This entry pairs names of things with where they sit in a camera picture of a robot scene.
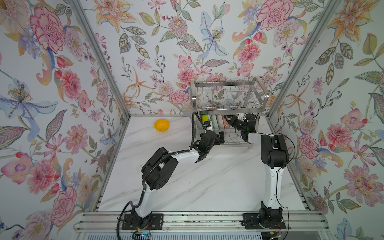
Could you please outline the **purple striped glass bowl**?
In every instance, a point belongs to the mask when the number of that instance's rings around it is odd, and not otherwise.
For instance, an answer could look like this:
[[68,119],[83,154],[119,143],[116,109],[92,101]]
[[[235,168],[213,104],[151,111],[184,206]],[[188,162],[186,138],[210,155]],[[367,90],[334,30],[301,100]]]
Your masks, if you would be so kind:
[[223,122],[223,117],[222,115],[216,115],[217,117],[217,122],[218,122],[218,126],[219,126],[219,129],[224,129],[224,122]]

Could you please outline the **lime green plastic bowl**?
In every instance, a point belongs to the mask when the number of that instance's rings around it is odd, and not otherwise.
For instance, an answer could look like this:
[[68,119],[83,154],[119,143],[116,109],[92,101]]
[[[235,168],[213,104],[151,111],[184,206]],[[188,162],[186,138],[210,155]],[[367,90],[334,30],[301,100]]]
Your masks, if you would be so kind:
[[204,125],[204,122],[205,122],[205,121],[210,121],[210,118],[209,118],[208,115],[202,115],[202,116],[201,116],[201,119],[202,119],[203,125]]

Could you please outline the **silver two-tier dish rack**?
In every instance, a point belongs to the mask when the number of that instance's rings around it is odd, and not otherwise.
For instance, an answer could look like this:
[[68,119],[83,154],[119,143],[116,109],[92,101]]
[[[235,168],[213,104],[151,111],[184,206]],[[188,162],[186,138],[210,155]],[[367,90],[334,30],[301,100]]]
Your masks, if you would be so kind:
[[[271,94],[260,77],[245,80],[216,80],[191,82],[191,110],[201,119],[202,115],[236,115],[253,114],[261,118],[267,108]],[[203,122],[196,116],[193,121],[193,141],[197,141],[205,130]],[[213,130],[217,134],[224,132],[225,145],[231,147],[247,147],[255,145],[244,142],[239,131],[229,129]]]

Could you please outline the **speckled dark patterned bowl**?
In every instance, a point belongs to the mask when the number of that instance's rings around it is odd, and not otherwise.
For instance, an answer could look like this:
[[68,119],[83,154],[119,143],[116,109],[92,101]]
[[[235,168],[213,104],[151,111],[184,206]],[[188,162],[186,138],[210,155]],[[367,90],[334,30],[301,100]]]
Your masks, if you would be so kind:
[[223,125],[224,125],[224,128],[225,128],[225,129],[229,129],[231,126],[230,126],[230,124],[228,123],[227,119],[225,118],[224,115],[222,116],[222,118],[223,118]]

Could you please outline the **pale green glass bowl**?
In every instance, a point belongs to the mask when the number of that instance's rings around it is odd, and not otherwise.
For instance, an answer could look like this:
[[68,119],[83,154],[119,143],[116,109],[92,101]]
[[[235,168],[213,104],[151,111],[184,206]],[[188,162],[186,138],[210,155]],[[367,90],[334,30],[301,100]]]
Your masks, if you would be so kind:
[[218,121],[217,121],[216,115],[211,115],[211,122],[212,122],[212,125],[213,125],[213,129],[218,130],[219,129],[219,125],[218,125]]

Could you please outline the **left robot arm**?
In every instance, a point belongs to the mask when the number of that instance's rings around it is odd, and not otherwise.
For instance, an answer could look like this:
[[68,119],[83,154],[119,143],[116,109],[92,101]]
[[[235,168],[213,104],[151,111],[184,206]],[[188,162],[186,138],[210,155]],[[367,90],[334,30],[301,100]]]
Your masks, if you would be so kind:
[[151,194],[164,187],[170,180],[179,163],[199,163],[204,160],[214,146],[225,143],[224,132],[218,134],[205,131],[201,139],[192,143],[187,150],[170,152],[159,148],[142,167],[143,191],[134,213],[140,218],[148,217],[152,211]]

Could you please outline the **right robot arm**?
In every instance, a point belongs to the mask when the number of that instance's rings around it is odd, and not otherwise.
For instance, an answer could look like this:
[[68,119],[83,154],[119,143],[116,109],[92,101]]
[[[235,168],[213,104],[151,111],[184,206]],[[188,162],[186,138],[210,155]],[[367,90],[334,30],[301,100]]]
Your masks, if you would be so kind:
[[247,217],[248,224],[255,220],[261,229],[284,228],[281,204],[282,177],[289,162],[285,137],[257,131],[259,117],[246,114],[243,120],[236,115],[224,115],[225,121],[239,131],[244,142],[260,146],[260,156],[266,170],[265,193],[256,217]]

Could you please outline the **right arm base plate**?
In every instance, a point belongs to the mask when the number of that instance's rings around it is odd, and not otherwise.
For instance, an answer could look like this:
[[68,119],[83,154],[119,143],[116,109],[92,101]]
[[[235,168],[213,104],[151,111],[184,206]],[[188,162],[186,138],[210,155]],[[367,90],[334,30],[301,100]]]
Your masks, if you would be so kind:
[[263,219],[258,213],[244,213],[242,217],[241,225],[245,227],[246,230],[277,231],[287,228],[284,219]]

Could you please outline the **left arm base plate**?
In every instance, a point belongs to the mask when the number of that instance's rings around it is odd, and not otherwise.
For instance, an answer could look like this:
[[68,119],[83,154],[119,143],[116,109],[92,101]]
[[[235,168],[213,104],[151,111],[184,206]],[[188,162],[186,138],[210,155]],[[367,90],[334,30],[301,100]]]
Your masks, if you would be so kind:
[[149,214],[141,218],[136,213],[125,214],[122,220],[122,230],[162,230],[164,214]]

